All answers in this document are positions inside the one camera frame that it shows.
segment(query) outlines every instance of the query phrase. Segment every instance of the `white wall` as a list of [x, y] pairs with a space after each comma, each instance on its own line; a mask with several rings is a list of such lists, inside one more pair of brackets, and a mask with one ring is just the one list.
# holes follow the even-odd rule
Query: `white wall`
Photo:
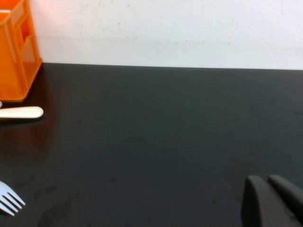
[[30, 0], [44, 62], [303, 69], [302, 0]]

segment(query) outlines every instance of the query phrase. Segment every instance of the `orange plastic crate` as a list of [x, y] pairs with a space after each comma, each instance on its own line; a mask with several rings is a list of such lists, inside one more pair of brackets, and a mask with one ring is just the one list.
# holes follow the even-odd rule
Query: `orange plastic crate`
[[41, 66], [27, 0], [0, 0], [0, 101], [22, 101]]

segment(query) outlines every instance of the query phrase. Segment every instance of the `white plastic spoon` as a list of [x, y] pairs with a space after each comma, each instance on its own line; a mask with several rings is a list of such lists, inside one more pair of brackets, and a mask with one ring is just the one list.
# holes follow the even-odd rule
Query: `white plastic spoon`
[[43, 109], [38, 106], [0, 109], [0, 118], [39, 118]]

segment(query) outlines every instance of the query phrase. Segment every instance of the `black table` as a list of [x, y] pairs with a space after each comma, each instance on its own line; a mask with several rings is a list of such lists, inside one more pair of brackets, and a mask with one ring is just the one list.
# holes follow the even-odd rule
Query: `black table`
[[43, 64], [23, 105], [45, 115], [2, 122], [27, 205], [1, 227], [241, 226], [247, 175], [303, 188], [302, 71]]

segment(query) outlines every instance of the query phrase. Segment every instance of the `white fork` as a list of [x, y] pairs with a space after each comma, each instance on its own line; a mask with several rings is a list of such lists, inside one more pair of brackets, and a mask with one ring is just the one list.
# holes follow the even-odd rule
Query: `white fork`
[[0, 210], [15, 216], [11, 210], [18, 213], [19, 210], [16, 207], [22, 209], [20, 203], [25, 205], [23, 200], [10, 187], [8, 187], [5, 183], [0, 182]]

